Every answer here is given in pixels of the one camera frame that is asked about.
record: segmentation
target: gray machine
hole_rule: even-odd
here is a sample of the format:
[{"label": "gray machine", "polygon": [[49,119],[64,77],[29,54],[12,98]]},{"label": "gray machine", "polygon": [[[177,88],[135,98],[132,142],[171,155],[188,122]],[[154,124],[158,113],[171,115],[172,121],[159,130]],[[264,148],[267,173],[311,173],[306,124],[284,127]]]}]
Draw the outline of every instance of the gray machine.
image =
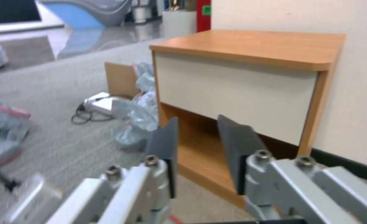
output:
[{"label": "gray machine", "polygon": [[[224,116],[219,116],[218,127],[237,193],[244,195],[247,212],[259,219],[241,223],[367,223],[367,184],[346,169],[322,169],[311,157],[276,160],[251,127]],[[99,179],[85,179],[50,219],[44,217],[53,213],[53,206],[43,202],[58,195],[54,190],[46,191],[40,202],[25,194],[26,203],[13,207],[0,223],[168,222],[170,198],[175,197],[177,132],[173,119],[155,132],[143,163],[129,170],[113,166]],[[33,204],[41,210],[34,210]],[[29,215],[18,212],[28,207]],[[39,219],[26,222],[25,215]]]},{"label": "gray machine", "polygon": [[80,9],[87,11],[105,27],[117,26],[124,21],[132,5],[132,0],[40,0],[40,2],[72,27],[90,20],[87,14],[79,11]]}]

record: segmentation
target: wooden board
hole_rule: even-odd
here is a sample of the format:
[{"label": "wooden board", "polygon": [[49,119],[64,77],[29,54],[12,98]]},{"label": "wooden board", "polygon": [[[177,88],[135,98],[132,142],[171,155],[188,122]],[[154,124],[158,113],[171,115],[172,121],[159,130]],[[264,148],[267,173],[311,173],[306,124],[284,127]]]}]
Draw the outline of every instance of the wooden board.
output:
[{"label": "wooden board", "polygon": [[326,71],[345,34],[209,30],[151,44],[157,52],[195,55],[254,64]]}]

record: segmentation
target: black cable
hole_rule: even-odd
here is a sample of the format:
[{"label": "black cable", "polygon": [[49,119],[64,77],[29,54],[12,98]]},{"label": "black cable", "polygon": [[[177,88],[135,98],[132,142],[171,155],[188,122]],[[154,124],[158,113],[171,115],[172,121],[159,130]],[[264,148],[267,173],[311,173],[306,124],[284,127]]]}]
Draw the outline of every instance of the black cable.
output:
[{"label": "black cable", "polygon": [[20,186],[20,182],[16,180],[9,180],[6,176],[0,173],[0,183],[4,184],[4,187],[9,191],[12,192],[15,187]]},{"label": "black cable", "polygon": [[[132,98],[131,96],[128,96],[128,95],[109,95],[109,96],[93,99],[93,101],[97,102],[97,101],[100,101],[102,99],[106,99],[106,98],[110,98],[110,97],[116,97],[116,96],[117,97],[122,97],[122,98],[129,98],[129,99]],[[80,105],[78,105],[78,107],[76,108],[76,112],[73,116],[71,116],[70,122],[72,124],[75,124],[75,125],[82,125],[82,124],[86,124],[88,122],[105,122],[105,121],[111,121],[111,120],[114,119],[114,117],[112,117],[110,115],[102,114],[102,113],[98,113],[98,114],[105,117],[105,119],[94,119],[93,118],[94,113],[98,113],[98,112],[86,111],[85,106],[84,106],[84,102],[83,102]]]}]

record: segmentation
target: reflective tile floor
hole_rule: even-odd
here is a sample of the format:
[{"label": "reflective tile floor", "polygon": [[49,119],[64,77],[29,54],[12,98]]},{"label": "reflective tile floor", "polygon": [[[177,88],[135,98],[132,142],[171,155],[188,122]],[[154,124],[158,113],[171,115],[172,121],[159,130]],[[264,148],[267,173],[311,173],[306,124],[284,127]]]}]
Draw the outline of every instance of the reflective tile floor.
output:
[{"label": "reflective tile floor", "polygon": [[142,25],[123,24],[104,30],[71,30],[65,27],[0,34],[0,45],[10,59],[10,62],[0,69],[0,72],[148,41],[162,36],[161,19]]}]

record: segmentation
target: gray carpet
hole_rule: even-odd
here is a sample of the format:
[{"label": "gray carpet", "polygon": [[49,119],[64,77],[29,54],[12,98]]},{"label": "gray carpet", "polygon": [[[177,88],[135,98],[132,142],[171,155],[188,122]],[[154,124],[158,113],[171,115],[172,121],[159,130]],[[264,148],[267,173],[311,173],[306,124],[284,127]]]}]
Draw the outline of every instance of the gray carpet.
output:
[{"label": "gray carpet", "polygon": [[[159,40],[1,73],[0,100],[32,113],[22,155],[1,171],[19,180],[40,172],[68,195],[82,179],[97,177],[112,164],[137,164],[142,155],[118,151],[111,138],[118,121],[74,126],[70,116],[84,98],[107,91],[105,61],[150,62],[148,45],[154,41]],[[0,185],[0,211],[7,200]],[[178,199],[173,200],[172,211],[185,222],[249,218],[243,210],[183,177],[178,179]]]}]

